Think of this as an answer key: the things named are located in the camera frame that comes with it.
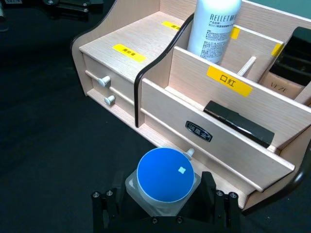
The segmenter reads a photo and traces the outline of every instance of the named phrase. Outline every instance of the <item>wooden desk organizer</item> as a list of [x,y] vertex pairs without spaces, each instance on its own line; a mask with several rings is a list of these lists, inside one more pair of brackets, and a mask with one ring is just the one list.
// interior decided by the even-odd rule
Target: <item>wooden desk organizer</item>
[[[186,50],[195,4],[116,0],[97,27],[75,38],[72,55],[86,95],[157,147],[194,148],[196,172],[210,171],[250,213],[292,191],[311,164],[311,108],[303,105],[311,84],[291,100],[257,83],[294,29],[311,29],[311,20],[243,1],[218,66]],[[210,100],[273,131],[271,146],[204,113]],[[190,132],[188,120],[213,139]]]

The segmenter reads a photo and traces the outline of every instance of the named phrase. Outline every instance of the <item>white bottle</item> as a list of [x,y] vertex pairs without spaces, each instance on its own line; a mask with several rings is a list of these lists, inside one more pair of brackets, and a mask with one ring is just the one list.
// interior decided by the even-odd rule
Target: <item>white bottle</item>
[[188,51],[219,63],[241,8],[242,0],[198,0]]

